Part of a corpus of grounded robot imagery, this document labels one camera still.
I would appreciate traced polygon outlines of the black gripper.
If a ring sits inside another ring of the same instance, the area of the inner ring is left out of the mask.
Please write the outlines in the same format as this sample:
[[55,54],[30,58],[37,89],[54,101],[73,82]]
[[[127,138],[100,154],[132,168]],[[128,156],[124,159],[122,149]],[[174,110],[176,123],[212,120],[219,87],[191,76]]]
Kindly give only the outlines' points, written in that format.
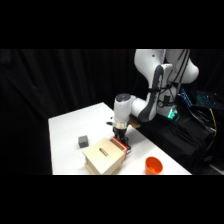
[[128,146],[128,139],[126,139],[126,129],[118,129],[116,127],[113,128],[114,136],[118,143],[121,143],[119,140],[123,140],[124,145]]

